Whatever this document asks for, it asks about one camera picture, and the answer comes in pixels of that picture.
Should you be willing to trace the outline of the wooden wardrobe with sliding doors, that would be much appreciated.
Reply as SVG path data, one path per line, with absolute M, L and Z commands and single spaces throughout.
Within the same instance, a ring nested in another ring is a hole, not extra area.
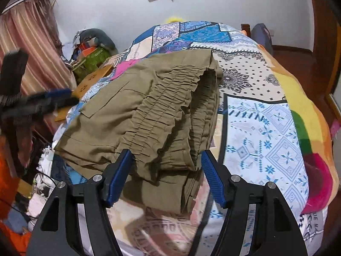
M 314 18 L 313 56 L 316 60 L 316 92 L 319 107 L 327 123 L 331 125 L 336 119 L 335 112 L 327 102 L 329 81 L 334 71 L 338 45 L 338 21 L 327 0 L 312 0 Z

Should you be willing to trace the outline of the olive green pants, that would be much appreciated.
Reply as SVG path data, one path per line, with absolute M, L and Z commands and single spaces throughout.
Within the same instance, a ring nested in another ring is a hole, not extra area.
M 127 148 L 134 156 L 121 197 L 189 214 L 210 146 L 222 70 L 210 49 L 155 54 L 128 68 L 80 109 L 55 151 L 90 178 Z

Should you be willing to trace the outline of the clutter pile with green bag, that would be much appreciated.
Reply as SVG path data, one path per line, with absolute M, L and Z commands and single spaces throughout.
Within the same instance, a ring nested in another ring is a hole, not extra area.
M 101 29 L 83 29 L 76 33 L 73 41 L 62 46 L 64 63 L 72 71 L 77 84 L 96 71 L 118 50 L 114 41 Z

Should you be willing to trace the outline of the striped brown curtain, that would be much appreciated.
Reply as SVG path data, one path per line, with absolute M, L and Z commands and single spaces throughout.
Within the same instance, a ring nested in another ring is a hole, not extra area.
M 76 88 L 74 74 L 61 59 L 62 43 L 50 0 L 25 0 L 1 15 L 1 59 L 18 49 L 28 53 L 22 94 Z

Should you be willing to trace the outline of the grey backpack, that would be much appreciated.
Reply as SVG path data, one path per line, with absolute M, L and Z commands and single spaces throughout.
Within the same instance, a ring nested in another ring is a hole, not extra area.
M 274 54 L 272 38 L 264 23 L 258 23 L 254 26 L 251 30 L 251 39 L 262 45 L 269 54 Z

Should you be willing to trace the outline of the rainbow coloured blanket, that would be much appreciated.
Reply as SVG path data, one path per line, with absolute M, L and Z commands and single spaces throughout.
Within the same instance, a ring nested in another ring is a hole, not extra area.
M 242 68 L 245 85 L 233 91 L 242 112 L 251 113 L 255 129 L 247 131 L 263 141 L 264 161 L 274 172 L 294 215 L 326 208 L 338 189 L 328 124 L 306 96 L 297 78 L 245 33 L 233 35 L 247 58 Z

